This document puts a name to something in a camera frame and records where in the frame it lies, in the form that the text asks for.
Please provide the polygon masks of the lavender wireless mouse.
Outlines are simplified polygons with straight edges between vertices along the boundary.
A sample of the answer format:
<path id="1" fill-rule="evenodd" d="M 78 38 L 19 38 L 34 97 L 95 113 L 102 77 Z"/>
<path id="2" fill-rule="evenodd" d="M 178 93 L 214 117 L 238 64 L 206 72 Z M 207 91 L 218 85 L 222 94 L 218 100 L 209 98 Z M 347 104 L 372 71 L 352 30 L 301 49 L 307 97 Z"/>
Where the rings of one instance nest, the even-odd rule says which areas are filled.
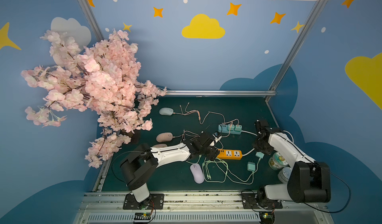
<path id="1" fill-rule="evenodd" d="M 203 170 L 198 163 L 192 164 L 190 166 L 190 171 L 193 175 L 194 181 L 197 184 L 202 184 L 205 181 Z"/>

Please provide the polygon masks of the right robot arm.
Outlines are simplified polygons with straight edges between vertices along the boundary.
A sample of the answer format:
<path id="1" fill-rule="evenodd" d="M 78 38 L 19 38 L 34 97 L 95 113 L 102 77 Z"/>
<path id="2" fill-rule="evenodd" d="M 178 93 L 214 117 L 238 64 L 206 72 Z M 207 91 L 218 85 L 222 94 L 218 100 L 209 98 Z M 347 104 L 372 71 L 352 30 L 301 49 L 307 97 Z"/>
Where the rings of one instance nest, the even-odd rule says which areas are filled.
<path id="1" fill-rule="evenodd" d="M 296 203 L 328 203 L 331 200 L 330 169 L 298 148 L 279 128 L 272 128 L 266 120 L 255 122 L 256 151 L 265 155 L 279 153 L 291 168 L 287 183 L 266 185 L 261 193 L 266 200 Z"/>

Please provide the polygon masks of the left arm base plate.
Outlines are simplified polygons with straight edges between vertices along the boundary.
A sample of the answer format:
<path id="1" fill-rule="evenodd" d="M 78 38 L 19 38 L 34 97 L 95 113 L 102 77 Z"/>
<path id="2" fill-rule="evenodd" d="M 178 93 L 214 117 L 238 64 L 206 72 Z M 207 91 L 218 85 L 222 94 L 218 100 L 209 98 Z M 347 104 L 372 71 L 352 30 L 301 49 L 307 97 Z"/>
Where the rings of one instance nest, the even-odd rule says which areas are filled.
<path id="1" fill-rule="evenodd" d="M 134 195 L 129 193 L 125 196 L 123 209 L 124 210 L 143 210 L 143 209 L 155 209 L 162 210 L 164 205 L 163 193 L 151 193 L 148 198 L 142 202 L 137 202 Z"/>

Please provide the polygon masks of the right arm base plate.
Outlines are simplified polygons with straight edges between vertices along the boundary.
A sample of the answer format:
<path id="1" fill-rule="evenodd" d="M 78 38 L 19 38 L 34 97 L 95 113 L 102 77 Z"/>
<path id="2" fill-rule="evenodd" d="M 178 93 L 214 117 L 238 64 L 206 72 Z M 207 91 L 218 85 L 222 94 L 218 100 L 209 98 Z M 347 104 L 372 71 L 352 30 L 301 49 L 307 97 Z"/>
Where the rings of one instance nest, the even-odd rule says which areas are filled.
<path id="1" fill-rule="evenodd" d="M 262 209 L 273 211 L 283 208 L 281 201 L 267 199 L 265 194 L 258 194 L 252 190 L 244 190 L 240 193 L 240 197 L 244 209 Z"/>

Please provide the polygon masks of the orange power strip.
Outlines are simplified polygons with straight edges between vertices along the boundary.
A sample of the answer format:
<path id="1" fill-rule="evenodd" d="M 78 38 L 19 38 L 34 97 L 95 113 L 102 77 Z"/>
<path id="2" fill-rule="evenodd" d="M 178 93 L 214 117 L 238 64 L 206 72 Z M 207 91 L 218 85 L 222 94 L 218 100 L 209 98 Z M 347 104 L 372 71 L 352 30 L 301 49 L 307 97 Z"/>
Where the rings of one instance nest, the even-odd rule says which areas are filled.
<path id="1" fill-rule="evenodd" d="M 243 157 L 242 152 L 240 150 L 231 150 L 231 149 L 220 149 L 219 155 L 217 158 L 219 159 L 229 159 L 229 160 L 241 160 Z"/>

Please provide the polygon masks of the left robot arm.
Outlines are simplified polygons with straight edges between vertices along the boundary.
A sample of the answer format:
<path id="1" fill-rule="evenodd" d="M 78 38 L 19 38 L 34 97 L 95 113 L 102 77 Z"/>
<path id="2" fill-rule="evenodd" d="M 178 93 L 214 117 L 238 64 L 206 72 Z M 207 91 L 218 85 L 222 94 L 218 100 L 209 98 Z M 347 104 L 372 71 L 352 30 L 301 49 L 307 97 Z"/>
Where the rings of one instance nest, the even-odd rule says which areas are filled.
<path id="1" fill-rule="evenodd" d="M 167 147 L 149 147 L 139 145 L 120 163 L 123 180 L 137 203 L 150 199 L 147 181 L 161 166 L 185 162 L 197 156 L 205 156 L 214 161 L 220 151 L 215 146 L 222 138 L 220 132 L 203 132 L 198 137 L 184 139 L 177 145 Z"/>

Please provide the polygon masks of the pink mouse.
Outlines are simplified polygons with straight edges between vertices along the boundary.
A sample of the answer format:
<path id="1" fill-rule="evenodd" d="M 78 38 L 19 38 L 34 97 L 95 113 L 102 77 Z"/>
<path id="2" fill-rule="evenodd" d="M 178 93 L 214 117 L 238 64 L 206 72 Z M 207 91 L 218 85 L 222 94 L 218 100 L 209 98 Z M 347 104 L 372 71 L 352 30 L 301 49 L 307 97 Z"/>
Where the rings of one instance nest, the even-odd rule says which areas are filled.
<path id="1" fill-rule="evenodd" d="M 167 147 L 166 144 L 156 144 L 153 146 L 154 148 L 164 148 L 164 147 Z"/>
<path id="2" fill-rule="evenodd" d="M 173 138 L 174 138 L 174 136 L 171 132 L 164 132 L 164 133 L 160 133 L 159 135 L 157 135 L 156 141 L 159 143 L 169 142 Z"/>

